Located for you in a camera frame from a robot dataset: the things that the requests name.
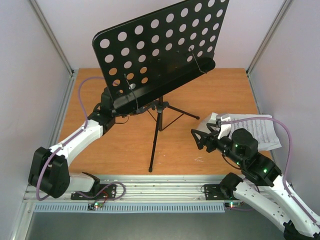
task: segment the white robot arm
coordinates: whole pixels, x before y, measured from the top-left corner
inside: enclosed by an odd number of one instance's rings
[[[229,173],[220,183],[220,190],[225,198],[235,197],[248,203],[283,231],[287,240],[320,240],[320,217],[306,205],[287,181],[283,181],[282,172],[276,164],[258,152],[258,141],[251,133],[244,128],[237,129],[229,139],[230,121],[227,114],[218,115],[216,124],[207,124],[211,133],[192,129],[198,149],[206,146],[209,153],[218,149],[240,167],[249,181],[272,197],[273,201],[234,173]]]

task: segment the gray floor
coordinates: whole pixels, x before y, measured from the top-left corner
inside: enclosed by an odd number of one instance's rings
[[[283,240],[256,211],[34,213],[27,240]]]

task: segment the black cable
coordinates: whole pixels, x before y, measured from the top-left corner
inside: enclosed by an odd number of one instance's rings
[[[125,122],[116,122],[115,124],[126,124],[129,121],[129,115],[126,116],[127,119]]]
[[[228,162],[228,160],[225,158],[225,156],[223,154],[221,154],[221,156],[222,156],[223,160],[225,160],[225,162],[227,164],[229,164],[231,167],[233,167],[234,169],[237,169],[237,170],[241,170],[240,167],[233,166],[230,162]]]

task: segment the tripod leg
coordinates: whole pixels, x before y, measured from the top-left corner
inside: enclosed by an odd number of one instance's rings
[[[158,137],[158,131],[159,131],[159,123],[160,123],[161,118],[162,118],[162,112],[158,112],[158,116],[156,117],[156,124],[155,124],[155,132],[154,132],[154,139],[153,139],[153,146],[152,146],[149,173],[151,173],[152,170],[153,170],[152,168],[153,168],[153,165],[154,165],[157,137]]]
[[[195,118],[195,119],[198,119],[198,120],[200,119],[199,116],[193,115],[193,114],[188,113],[188,112],[183,111],[183,110],[180,110],[179,108],[176,108],[176,107],[174,107],[174,106],[170,106],[170,105],[169,105],[168,108],[169,108],[169,109],[172,109],[172,110],[175,110],[175,111],[177,111],[177,112],[179,112],[179,113],[188,115],[188,116],[190,116],[190,117],[192,117],[192,118]]]

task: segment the tripod stand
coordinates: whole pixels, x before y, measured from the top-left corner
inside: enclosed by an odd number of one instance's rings
[[[178,116],[175,120],[170,122],[167,126],[163,127],[163,111],[165,108],[172,109],[178,113],[181,113],[180,116]],[[153,101],[153,110],[156,110],[157,112],[157,117],[155,117],[150,113],[148,110],[148,113],[151,115],[151,117],[155,120],[155,131],[154,131],[154,139],[153,139],[153,146],[152,146],[152,153],[151,153],[151,160],[150,160],[150,167],[149,167],[149,173],[153,171],[153,165],[154,165],[154,158],[155,158],[155,152],[156,152],[156,145],[157,145],[157,138],[158,138],[158,132],[165,130],[167,127],[169,127],[171,124],[173,124],[175,121],[177,121],[179,118],[181,118],[183,115],[190,116],[192,118],[195,118],[197,120],[200,119],[199,116],[193,115],[189,112],[183,111],[179,108],[176,108],[174,106],[170,106],[168,101],[164,101],[164,97],[161,96],[159,97],[158,100]]]

